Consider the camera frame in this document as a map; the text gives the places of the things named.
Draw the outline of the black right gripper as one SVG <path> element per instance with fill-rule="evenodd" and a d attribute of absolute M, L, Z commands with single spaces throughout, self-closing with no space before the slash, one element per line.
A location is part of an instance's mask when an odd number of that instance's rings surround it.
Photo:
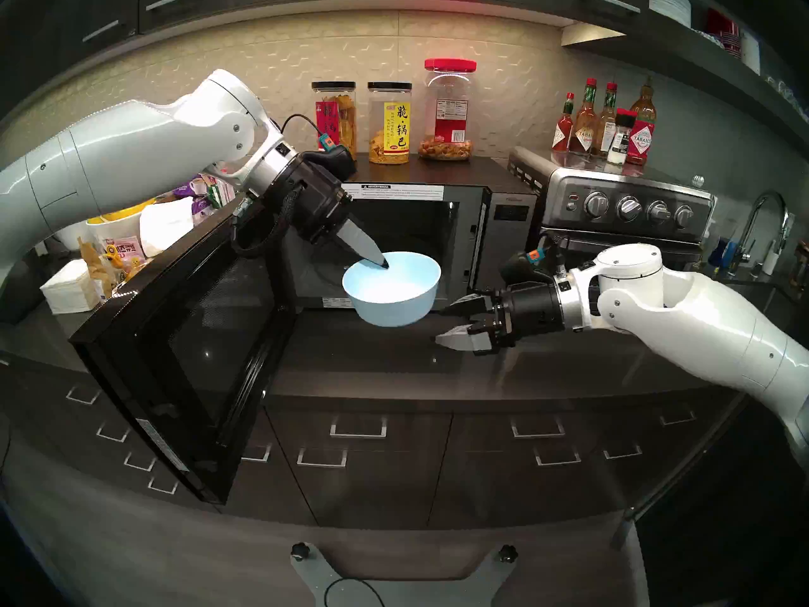
<path fill-rule="evenodd" d="M 459 325 L 435 336 L 435 344 L 475 356 L 496 354 L 522 338 L 565 330 L 558 286 L 523 282 L 494 293 L 471 293 L 440 310 L 442 316 L 494 315 L 494 326 Z"/>

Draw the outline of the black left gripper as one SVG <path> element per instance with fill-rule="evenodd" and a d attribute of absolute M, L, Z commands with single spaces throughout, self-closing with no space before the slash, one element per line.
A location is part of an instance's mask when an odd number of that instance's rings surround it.
<path fill-rule="evenodd" d="M 335 233 L 361 259 L 388 269 L 378 244 L 348 216 L 351 198 L 342 183 L 354 172 L 352 155 L 296 155 L 273 181 L 273 211 L 285 214 L 302 240 L 319 244 Z"/>

